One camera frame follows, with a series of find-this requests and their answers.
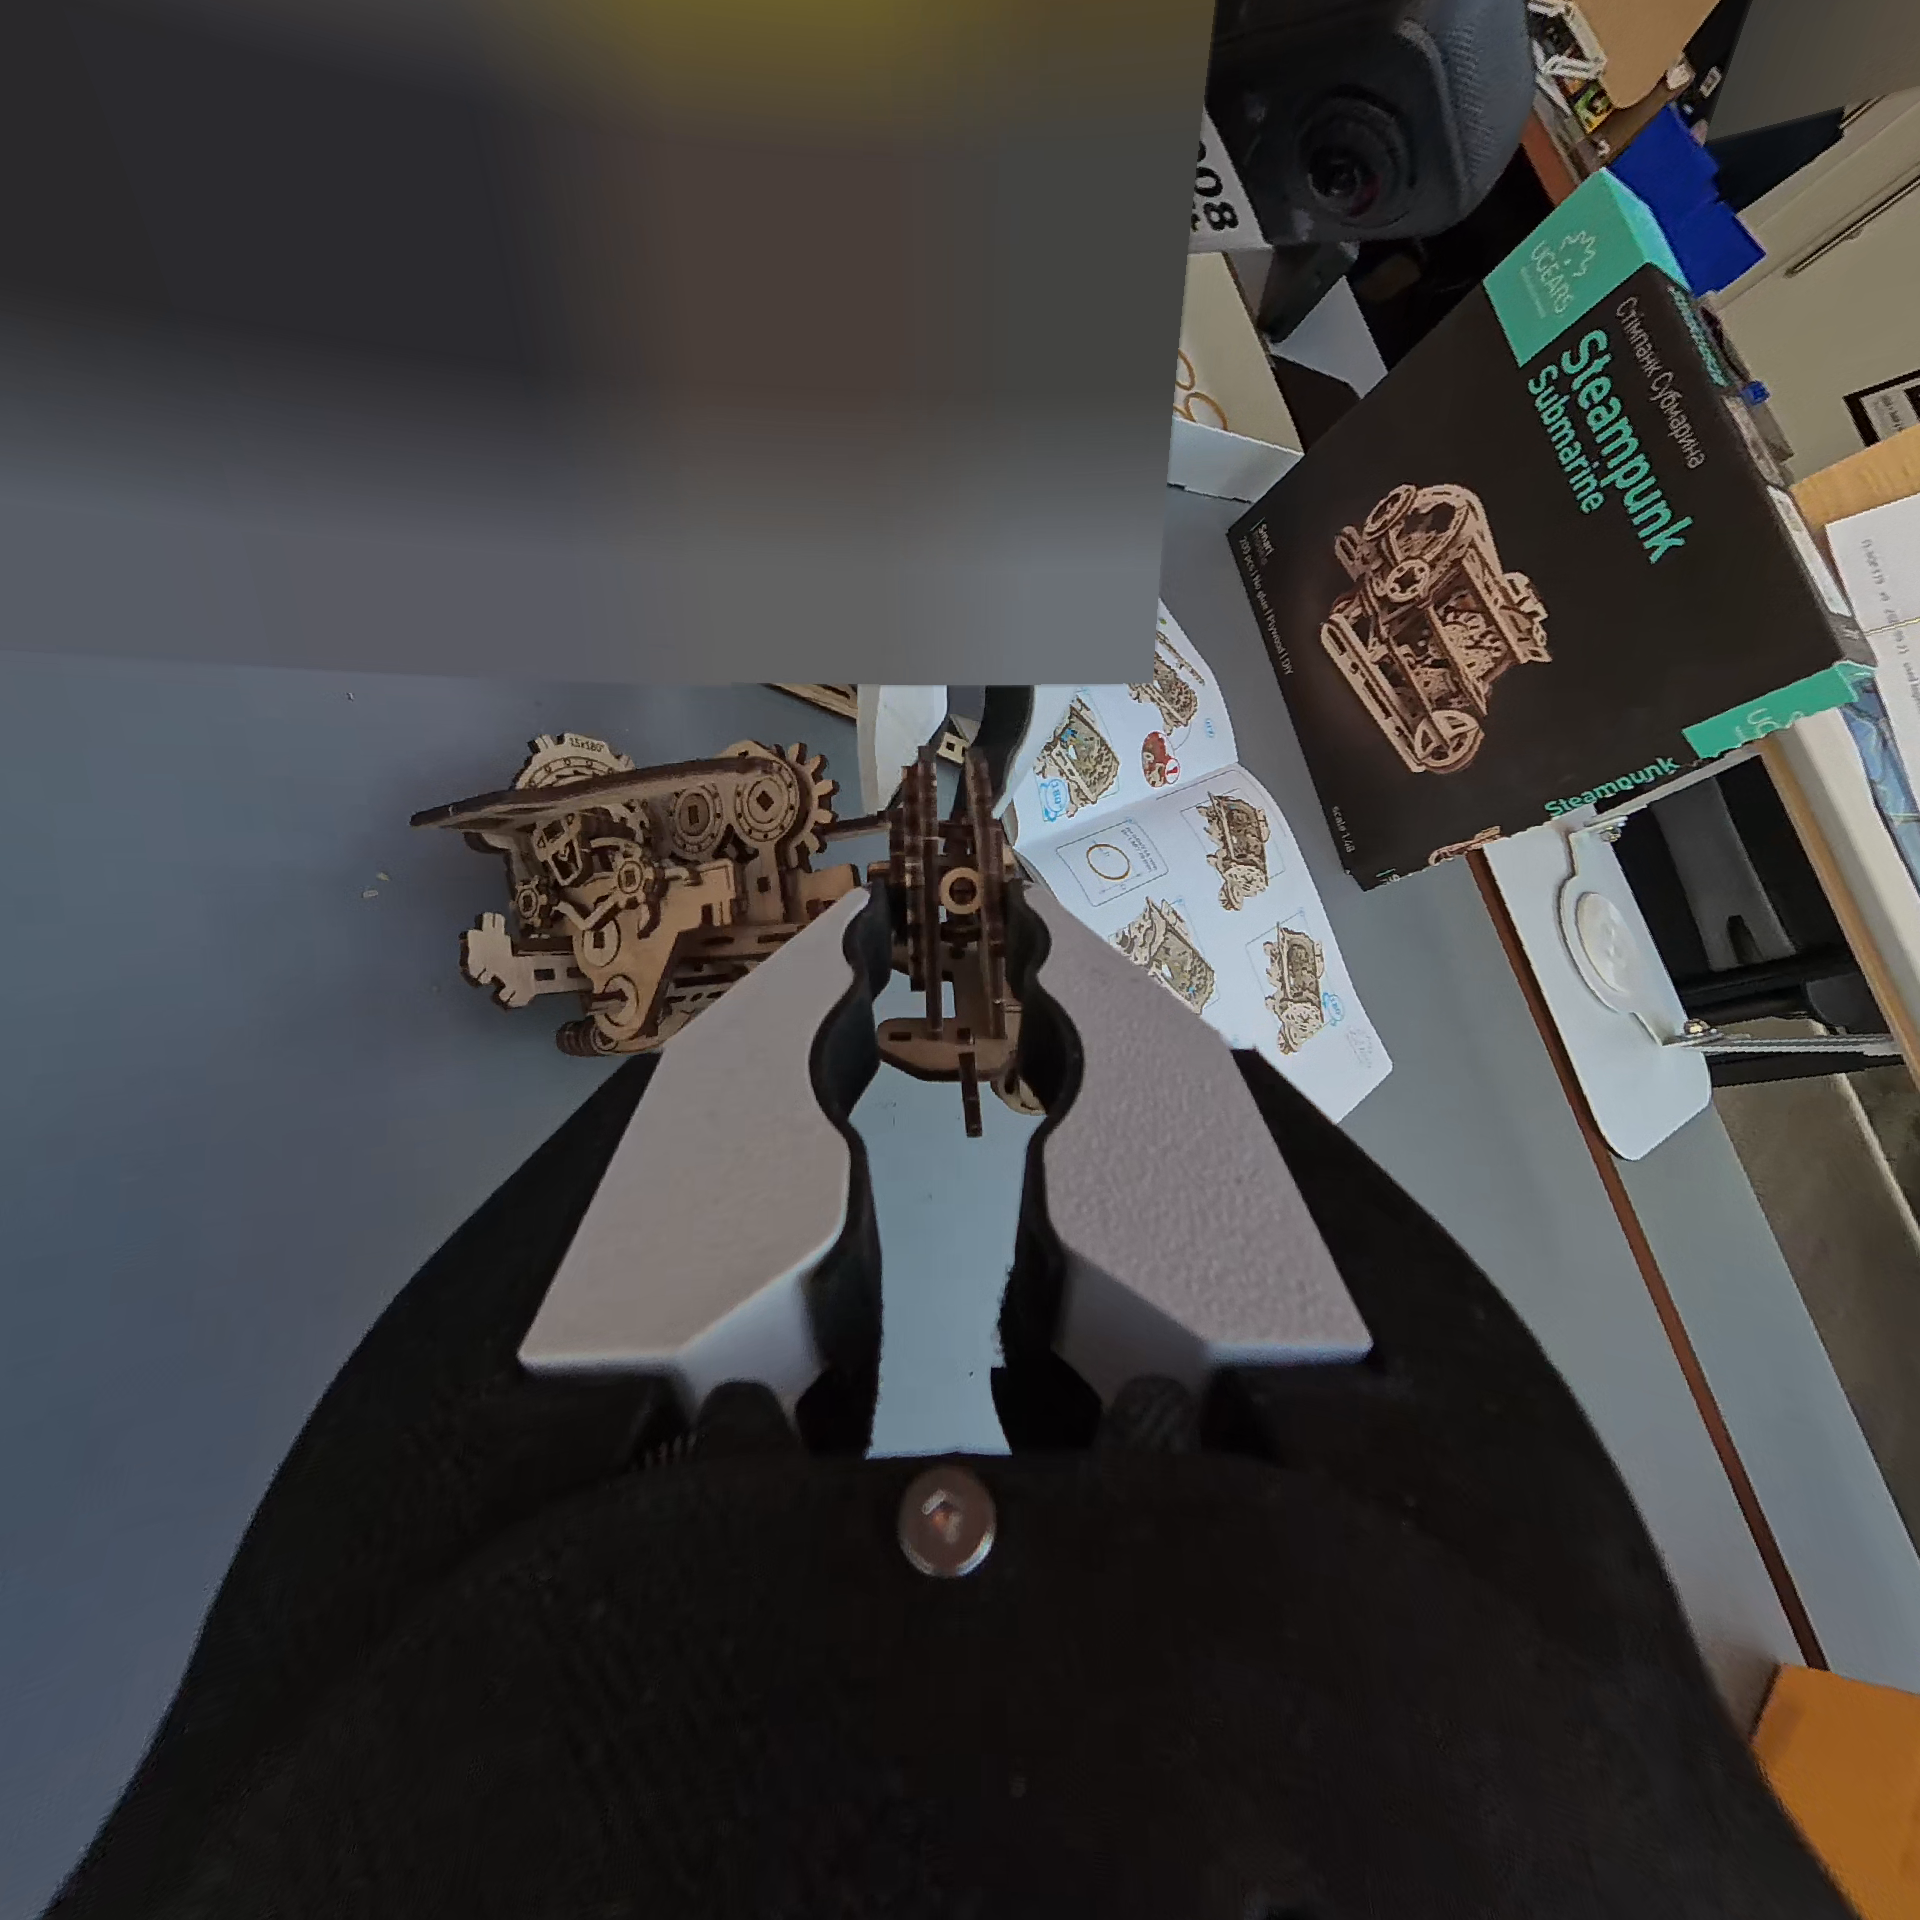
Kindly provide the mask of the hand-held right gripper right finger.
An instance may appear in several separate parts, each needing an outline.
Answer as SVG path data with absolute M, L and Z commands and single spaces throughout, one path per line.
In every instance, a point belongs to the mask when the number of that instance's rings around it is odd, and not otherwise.
M 1000 1304 L 1016 1451 L 1082 1450 L 1136 1384 L 1373 1348 L 1234 1048 L 1052 890 L 1008 908 L 1017 1075 L 1042 1108 Z

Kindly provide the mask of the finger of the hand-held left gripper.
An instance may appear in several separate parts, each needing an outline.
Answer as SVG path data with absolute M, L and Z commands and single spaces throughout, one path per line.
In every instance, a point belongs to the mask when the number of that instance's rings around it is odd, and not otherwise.
M 947 723 L 947 685 L 858 685 L 858 791 L 864 815 L 896 798 L 905 769 Z
M 961 763 L 978 762 L 993 798 L 1006 798 L 1017 778 L 1020 757 L 1033 732 L 1037 685 L 981 688 L 981 717 L 947 715 L 947 736 L 961 748 Z

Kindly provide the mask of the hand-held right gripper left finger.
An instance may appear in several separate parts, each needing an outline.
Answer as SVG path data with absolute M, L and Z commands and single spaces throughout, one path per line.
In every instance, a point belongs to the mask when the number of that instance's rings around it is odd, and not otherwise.
M 810 1450 L 877 1417 L 881 1259 L 854 1109 L 884 902 L 854 889 L 668 1042 L 521 1341 L 537 1375 L 768 1387 Z

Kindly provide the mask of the brown cardboard piece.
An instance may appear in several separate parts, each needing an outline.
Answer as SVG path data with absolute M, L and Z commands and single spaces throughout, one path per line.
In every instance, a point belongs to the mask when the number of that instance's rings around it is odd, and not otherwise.
M 1564 83 L 1571 92 L 1598 86 L 1615 108 L 1663 95 L 1668 72 L 1718 3 L 1571 3 L 1564 6 L 1577 55 L 1595 76 Z

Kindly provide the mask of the black puzzle box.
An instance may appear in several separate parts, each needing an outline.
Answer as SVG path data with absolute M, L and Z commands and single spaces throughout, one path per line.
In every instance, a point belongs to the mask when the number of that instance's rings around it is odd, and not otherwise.
M 1874 678 L 1665 234 L 1610 173 L 1231 543 L 1362 889 L 1663 787 Z

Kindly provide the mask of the white printed carton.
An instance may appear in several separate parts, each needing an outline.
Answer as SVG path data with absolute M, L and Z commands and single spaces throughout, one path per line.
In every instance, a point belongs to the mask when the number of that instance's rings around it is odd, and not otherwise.
M 1300 432 L 1228 256 L 1193 253 L 1176 353 L 1168 486 L 1255 505 L 1300 459 Z

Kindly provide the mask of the plywood board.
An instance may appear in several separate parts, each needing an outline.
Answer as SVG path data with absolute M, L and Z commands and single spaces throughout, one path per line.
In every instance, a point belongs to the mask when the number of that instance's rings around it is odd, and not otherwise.
M 1893 441 L 1867 451 L 1794 484 L 1791 496 L 1804 521 L 1825 531 L 1845 518 L 1915 497 L 1920 487 L 1920 430 L 1900 432 Z

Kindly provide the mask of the blue plastic bin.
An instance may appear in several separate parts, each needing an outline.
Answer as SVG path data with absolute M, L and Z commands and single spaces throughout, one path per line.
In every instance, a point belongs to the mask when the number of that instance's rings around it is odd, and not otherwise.
M 1697 296 L 1718 295 L 1762 261 L 1762 243 L 1721 190 L 1715 159 L 1672 107 L 1644 122 L 1610 173 L 1652 212 Z

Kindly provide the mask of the yellow storage bin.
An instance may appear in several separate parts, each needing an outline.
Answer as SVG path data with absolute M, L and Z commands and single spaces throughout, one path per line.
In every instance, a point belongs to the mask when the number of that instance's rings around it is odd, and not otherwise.
M 1858 1915 L 1915 1917 L 1918 1694 L 1783 1666 L 1751 1744 Z

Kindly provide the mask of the white metal clamp plate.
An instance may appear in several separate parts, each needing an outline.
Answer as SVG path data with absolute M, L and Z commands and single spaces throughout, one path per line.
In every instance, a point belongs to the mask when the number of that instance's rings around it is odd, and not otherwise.
M 1603 1140 L 1644 1160 L 1709 1108 L 1710 1075 L 1615 847 L 1549 824 L 1485 856 Z

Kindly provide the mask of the wooden mechanical model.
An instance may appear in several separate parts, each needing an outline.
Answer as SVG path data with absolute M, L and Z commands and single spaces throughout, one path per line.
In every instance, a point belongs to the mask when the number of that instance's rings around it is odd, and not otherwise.
M 573 997 L 574 1057 L 656 1053 L 862 884 L 814 861 L 841 834 L 828 757 L 736 743 L 639 765 L 541 736 L 498 791 L 412 815 L 505 862 L 510 909 L 461 936 L 461 973 L 506 1011 Z

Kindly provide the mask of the instruction booklet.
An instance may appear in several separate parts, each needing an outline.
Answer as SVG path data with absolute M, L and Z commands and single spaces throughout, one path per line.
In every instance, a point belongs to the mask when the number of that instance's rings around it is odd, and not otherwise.
M 1142 680 L 1035 693 L 1010 815 L 1033 876 L 1326 1116 L 1388 1080 L 1284 809 L 1239 762 L 1219 677 L 1166 606 Z

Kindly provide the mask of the printed instruction sheet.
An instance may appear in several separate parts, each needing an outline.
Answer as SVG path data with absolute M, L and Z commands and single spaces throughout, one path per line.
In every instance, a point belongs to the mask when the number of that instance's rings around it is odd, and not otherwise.
M 1918 878 L 1918 499 L 1874 507 L 1828 533 L 1835 576 L 1874 677 L 1837 708 L 1883 824 Z

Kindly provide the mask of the dark wooden gear assembly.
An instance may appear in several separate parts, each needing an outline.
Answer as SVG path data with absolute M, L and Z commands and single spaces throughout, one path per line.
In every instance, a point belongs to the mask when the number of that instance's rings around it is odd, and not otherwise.
M 922 748 L 888 807 L 888 857 L 868 876 L 885 893 L 894 971 L 911 1013 L 884 1015 L 885 1064 L 955 1087 L 969 1138 L 984 1134 L 984 1097 L 1044 1114 L 1020 1068 L 1020 999 L 1008 964 L 1008 918 L 1020 876 L 994 814 L 984 759 L 967 751 L 956 791 L 941 801 L 941 757 Z

